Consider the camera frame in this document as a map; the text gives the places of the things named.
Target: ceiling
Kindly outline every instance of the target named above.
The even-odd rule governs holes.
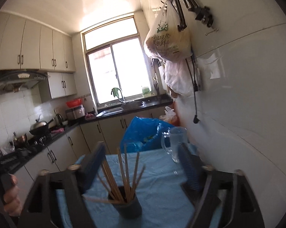
[[[140,0],[7,0],[1,11],[38,20],[72,35],[141,9]]]

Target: red bowl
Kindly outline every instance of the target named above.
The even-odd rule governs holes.
[[[75,100],[71,100],[69,102],[66,102],[66,105],[69,107],[69,108],[73,108],[73,107],[76,107],[76,106],[79,106],[82,104],[82,99],[75,99]]]

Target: white plastic bag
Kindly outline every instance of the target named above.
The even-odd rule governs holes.
[[[174,109],[171,109],[168,106],[166,106],[165,109],[166,109],[165,115],[164,116],[160,116],[159,119],[164,121],[164,122],[168,122],[170,124],[174,124],[178,120],[177,114],[174,112]]]
[[[193,73],[192,64],[189,64],[191,73]],[[193,95],[194,90],[188,66],[185,60],[178,63],[166,61],[165,64],[165,83],[175,93],[189,97]]]
[[[188,28],[178,31],[180,20],[177,11],[169,0],[166,3],[167,11],[164,10],[163,4],[147,34],[144,50],[150,58],[178,62],[192,55],[190,32]]]

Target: rice cooker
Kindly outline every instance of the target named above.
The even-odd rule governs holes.
[[[77,120],[85,116],[85,108],[83,105],[78,105],[65,111],[68,121]]]

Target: sink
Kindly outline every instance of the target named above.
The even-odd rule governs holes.
[[[144,101],[132,101],[132,102],[128,102],[122,105],[121,107],[123,108],[123,110],[132,110],[132,109],[142,107],[144,105],[145,105]]]
[[[100,116],[103,116],[103,115],[112,115],[112,114],[121,112],[122,110],[123,110],[122,107],[116,107],[116,108],[108,109],[108,110],[102,111],[101,113],[96,115],[96,117],[100,117]]]
[[[132,110],[132,109],[136,109],[139,107],[142,107],[145,105],[144,101],[131,101],[131,102],[127,102],[126,104],[122,105],[121,107],[116,107],[116,108],[112,108],[112,109],[108,109],[105,111],[102,111],[101,113],[99,113],[98,115],[96,115],[96,117],[100,117],[100,116],[104,116],[104,115],[113,115],[116,113],[119,113],[121,111],[125,111],[125,110]]]

